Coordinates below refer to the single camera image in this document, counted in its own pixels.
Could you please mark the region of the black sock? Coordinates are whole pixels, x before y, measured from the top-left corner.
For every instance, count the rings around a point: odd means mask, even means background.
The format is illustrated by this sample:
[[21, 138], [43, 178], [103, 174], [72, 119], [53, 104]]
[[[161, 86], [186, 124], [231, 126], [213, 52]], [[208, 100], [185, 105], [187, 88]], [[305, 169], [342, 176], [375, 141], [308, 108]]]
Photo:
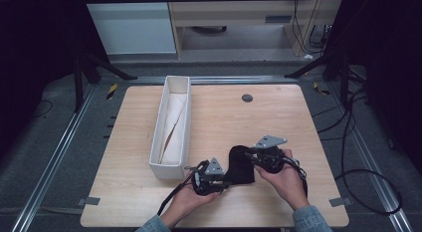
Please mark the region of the black sock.
[[246, 152], [247, 146], [236, 145], [229, 152], [229, 168], [225, 174], [224, 181], [232, 185], [251, 184], [255, 182], [254, 165]]

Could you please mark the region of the long white storage box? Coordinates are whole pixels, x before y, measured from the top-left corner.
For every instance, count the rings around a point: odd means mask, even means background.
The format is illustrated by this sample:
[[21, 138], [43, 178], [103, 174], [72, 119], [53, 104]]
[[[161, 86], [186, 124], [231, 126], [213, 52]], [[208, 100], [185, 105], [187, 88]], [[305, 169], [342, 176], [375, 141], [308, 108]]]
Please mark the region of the long white storage box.
[[182, 179], [188, 162], [191, 124], [189, 77], [167, 76], [162, 90], [149, 166], [158, 179]]

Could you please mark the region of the person's right hand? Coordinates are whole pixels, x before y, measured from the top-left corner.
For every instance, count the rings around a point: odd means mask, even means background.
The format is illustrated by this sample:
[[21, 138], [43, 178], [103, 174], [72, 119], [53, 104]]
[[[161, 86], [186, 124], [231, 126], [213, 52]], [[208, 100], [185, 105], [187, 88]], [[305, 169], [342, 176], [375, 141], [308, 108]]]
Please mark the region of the person's right hand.
[[291, 165], [285, 165], [278, 173], [269, 173], [260, 166], [255, 166], [255, 169], [263, 179], [275, 188], [294, 211], [310, 205], [303, 188], [303, 182]]

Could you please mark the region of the light wooden desk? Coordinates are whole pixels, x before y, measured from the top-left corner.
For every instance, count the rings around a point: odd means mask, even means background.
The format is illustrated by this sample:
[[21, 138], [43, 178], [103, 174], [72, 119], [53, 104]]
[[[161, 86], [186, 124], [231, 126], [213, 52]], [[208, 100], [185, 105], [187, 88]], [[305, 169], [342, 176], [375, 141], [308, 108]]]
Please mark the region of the light wooden desk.
[[178, 30], [184, 27], [283, 25], [295, 56], [305, 53], [305, 43], [315, 25], [332, 25], [340, 0], [169, 3], [177, 52]]

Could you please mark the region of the grey tape piece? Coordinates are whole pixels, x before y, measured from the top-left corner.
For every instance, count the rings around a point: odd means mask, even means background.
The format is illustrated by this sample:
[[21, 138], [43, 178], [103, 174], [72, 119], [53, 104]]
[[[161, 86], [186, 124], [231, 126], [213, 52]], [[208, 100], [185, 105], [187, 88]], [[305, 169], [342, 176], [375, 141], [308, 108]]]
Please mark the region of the grey tape piece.
[[352, 201], [348, 197], [345, 197], [345, 198], [337, 197], [337, 198], [331, 199], [329, 201], [329, 203], [332, 207], [337, 207], [337, 206], [340, 206], [340, 205], [343, 205], [343, 206], [351, 205]]
[[97, 197], [86, 197], [86, 198], [80, 198], [78, 201], [78, 205], [84, 206], [84, 205], [98, 205], [100, 203], [100, 198]]

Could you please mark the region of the person's left hand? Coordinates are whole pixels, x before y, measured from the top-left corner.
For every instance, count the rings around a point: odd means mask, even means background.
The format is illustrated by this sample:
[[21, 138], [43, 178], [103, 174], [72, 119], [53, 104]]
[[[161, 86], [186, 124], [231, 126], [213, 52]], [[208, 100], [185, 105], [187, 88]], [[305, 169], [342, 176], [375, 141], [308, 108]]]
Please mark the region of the person's left hand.
[[219, 192], [210, 193], [206, 196], [198, 195], [191, 185], [186, 185], [174, 195], [170, 205], [160, 215], [160, 218], [164, 225], [171, 230], [196, 209], [211, 203], [219, 196]]

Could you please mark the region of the white cabinet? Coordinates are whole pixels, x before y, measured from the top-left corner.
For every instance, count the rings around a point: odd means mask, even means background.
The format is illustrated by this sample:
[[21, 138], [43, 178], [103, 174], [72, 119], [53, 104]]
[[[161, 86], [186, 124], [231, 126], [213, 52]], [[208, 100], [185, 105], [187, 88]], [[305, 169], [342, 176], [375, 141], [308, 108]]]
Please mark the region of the white cabinet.
[[176, 52], [166, 3], [89, 4], [108, 55]]

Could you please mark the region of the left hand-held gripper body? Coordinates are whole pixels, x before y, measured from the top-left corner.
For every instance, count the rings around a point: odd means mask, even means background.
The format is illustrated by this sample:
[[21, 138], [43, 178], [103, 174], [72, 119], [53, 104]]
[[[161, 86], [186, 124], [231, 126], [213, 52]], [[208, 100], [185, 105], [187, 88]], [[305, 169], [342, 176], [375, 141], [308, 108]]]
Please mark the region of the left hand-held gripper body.
[[224, 181], [224, 169], [213, 157], [211, 160], [201, 161], [192, 168], [191, 184], [197, 195], [206, 196], [211, 193], [222, 193], [225, 189], [218, 186], [220, 181]]

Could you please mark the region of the black metal stand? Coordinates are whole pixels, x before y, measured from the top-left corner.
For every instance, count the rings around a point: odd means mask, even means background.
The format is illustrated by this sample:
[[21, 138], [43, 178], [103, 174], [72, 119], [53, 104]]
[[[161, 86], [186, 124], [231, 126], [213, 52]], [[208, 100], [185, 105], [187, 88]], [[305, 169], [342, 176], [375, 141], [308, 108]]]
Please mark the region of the black metal stand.
[[286, 75], [286, 78], [297, 79], [310, 70], [322, 65], [325, 65], [325, 70], [323, 72], [323, 78], [325, 80], [330, 81], [335, 76], [340, 75], [339, 99], [341, 104], [346, 109], [349, 109], [348, 81], [350, 79], [351, 69], [349, 57], [345, 50], [330, 50], [299, 70]]
[[93, 54], [77, 54], [74, 59], [74, 82], [76, 95], [75, 112], [78, 112], [82, 108], [84, 102], [83, 77], [86, 77], [90, 84], [96, 84], [101, 79], [100, 73], [97, 71], [97, 67], [101, 67], [125, 81], [136, 80], [135, 76], [124, 73], [114, 67], [111, 63], [107, 63], [105, 60]]

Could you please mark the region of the dark object under desk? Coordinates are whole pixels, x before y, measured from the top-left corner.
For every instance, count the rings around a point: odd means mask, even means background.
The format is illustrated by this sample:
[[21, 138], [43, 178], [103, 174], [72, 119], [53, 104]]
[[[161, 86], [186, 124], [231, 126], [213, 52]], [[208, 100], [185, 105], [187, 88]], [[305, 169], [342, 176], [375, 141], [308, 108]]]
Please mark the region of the dark object under desk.
[[226, 32], [227, 26], [218, 26], [218, 27], [194, 26], [194, 27], [191, 27], [191, 29], [198, 34], [211, 35], [211, 34], [220, 34], [220, 33]]

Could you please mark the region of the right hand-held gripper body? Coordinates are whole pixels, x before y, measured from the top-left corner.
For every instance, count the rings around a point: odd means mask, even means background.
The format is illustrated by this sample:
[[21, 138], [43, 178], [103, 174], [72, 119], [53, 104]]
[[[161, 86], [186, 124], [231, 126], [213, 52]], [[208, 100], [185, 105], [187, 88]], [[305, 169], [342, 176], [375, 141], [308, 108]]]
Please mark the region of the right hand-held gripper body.
[[279, 149], [279, 145], [287, 142], [285, 138], [265, 134], [252, 147], [253, 153], [258, 153], [259, 158], [262, 160], [262, 164], [258, 166], [269, 173], [280, 172], [284, 166], [283, 158], [285, 154]]

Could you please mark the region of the metal floor rail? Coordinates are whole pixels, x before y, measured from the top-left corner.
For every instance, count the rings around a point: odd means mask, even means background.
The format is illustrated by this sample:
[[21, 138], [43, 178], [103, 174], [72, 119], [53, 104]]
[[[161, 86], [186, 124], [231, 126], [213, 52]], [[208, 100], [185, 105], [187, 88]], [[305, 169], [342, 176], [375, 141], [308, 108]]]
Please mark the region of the metal floor rail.
[[94, 92], [98, 85], [88, 85], [87, 91], [83, 94], [83, 102], [81, 107], [73, 113], [70, 122], [68, 123], [62, 137], [59, 140], [48, 164], [46, 165], [40, 179], [38, 180], [29, 199], [20, 210], [11, 232], [27, 232], [36, 213], [38, 212], [42, 201], [47, 194], [50, 185], [57, 174], [58, 169], [62, 163], [64, 156], [75, 136], [75, 133], [86, 114], [86, 111], [92, 101]]
[[[164, 77], [138, 77], [136, 80], [129, 80], [132, 84], [143, 86], [163, 85]], [[266, 84], [295, 84], [297, 79], [286, 78], [283, 75], [273, 76], [203, 76], [191, 77], [192, 85], [266, 85]]]
[[[378, 163], [375, 161], [369, 147], [364, 141], [358, 126], [356, 125], [352, 107], [356, 97], [361, 94], [362, 90], [357, 90], [351, 95], [348, 94], [350, 108], [346, 109], [339, 99], [339, 86], [336, 86], [334, 83], [328, 83], [327, 87], [332, 92], [332, 96], [337, 103], [338, 109], [345, 118], [345, 126], [341, 136], [340, 174], [335, 179], [342, 181], [346, 191], [356, 204], [361, 205], [373, 214], [387, 217], [395, 232], [414, 232], [413, 227], [402, 209], [403, 197], [400, 191], [394, 183], [384, 175]], [[348, 139], [353, 142], [355, 151], [362, 163], [362, 168], [345, 167], [345, 144]], [[357, 173], [361, 173], [369, 178], [370, 183], [382, 205], [381, 209], [371, 207], [367, 202], [363, 202], [352, 192], [346, 179], [349, 175]]]

